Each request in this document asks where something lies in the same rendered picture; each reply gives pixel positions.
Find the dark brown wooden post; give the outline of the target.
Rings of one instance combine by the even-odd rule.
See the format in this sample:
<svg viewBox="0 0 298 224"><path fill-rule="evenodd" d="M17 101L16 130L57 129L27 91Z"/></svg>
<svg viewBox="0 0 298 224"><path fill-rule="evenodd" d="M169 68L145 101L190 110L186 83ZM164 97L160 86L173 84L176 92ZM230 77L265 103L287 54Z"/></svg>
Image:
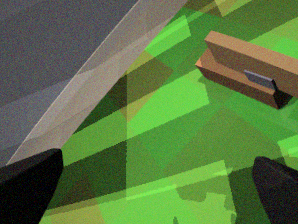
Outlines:
<svg viewBox="0 0 298 224"><path fill-rule="evenodd" d="M196 67L200 69L205 79L242 93L243 96L257 100L258 103L269 104L270 107L281 108L289 96L289 93L279 91L275 87L274 80L269 77L247 71L247 69L243 69L245 73L241 73L226 67L226 65L216 63L209 48L205 49L204 55L197 61Z"/></svg>

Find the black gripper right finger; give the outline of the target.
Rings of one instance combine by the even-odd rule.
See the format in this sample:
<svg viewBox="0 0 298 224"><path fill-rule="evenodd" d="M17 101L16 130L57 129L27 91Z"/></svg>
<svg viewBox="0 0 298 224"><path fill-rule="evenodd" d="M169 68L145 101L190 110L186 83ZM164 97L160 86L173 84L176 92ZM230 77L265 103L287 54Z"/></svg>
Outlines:
<svg viewBox="0 0 298 224"><path fill-rule="evenodd" d="M255 157L251 177L271 224L298 224L298 171Z"/></svg>

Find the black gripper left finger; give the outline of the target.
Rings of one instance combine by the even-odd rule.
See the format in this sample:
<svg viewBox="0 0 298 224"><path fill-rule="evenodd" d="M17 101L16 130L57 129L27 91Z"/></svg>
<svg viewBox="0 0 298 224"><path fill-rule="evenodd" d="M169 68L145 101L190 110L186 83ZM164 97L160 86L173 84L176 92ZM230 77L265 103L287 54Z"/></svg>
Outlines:
<svg viewBox="0 0 298 224"><path fill-rule="evenodd" d="M0 224L39 224L63 171L60 148L0 168Z"/></svg>

